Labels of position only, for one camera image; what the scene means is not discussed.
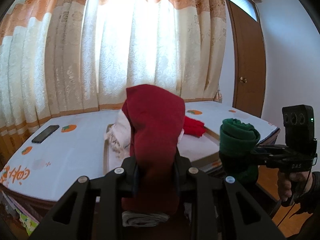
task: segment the human hand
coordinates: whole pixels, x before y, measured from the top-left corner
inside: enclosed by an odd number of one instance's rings
[[[278,194],[282,201],[287,201],[291,197],[291,181],[298,182],[298,193],[303,190],[308,178],[308,171],[290,173],[289,177],[285,173],[278,172]],[[310,173],[307,185],[301,194],[307,193],[312,186],[312,174]]]

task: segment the red cloth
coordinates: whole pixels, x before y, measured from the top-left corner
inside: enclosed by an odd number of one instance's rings
[[[127,88],[122,111],[131,125],[130,156],[142,173],[136,198],[123,198],[124,210],[172,215],[179,197],[172,182],[172,165],[181,133],[182,98],[152,85]]]
[[[184,134],[201,137],[205,133],[204,123],[187,116],[184,117]]]

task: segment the door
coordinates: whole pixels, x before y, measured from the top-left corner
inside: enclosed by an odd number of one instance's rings
[[[266,88],[266,55],[261,26],[231,1],[228,9],[235,44],[233,107],[261,117]]]

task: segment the brass door knob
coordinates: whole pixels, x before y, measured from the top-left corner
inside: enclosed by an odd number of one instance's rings
[[[244,78],[244,77],[241,77],[241,78],[240,78],[240,82],[242,82],[242,83],[247,83],[247,79]]]

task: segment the metal bolt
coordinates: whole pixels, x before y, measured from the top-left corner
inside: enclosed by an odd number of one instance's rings
[[[191,168],[189,168],[188,171],[191,174],[197,174],[199,172],[199,170],[196,167],[191,167]]]
[[[234,183],[235,181],[236,181],[236,179],[234,177],[232,177],[232,176],[227,176],[226,177],[226,182],[228,182],[230,184]]]
[[[79,179],[78,179],[78,182],[79,183],[85,183],[87,182],[88,178],[86,176],[81,176]]]
[[[115,169],[115,174],[122,174],[122,173],[124,173],[124,168],[119,167]]]

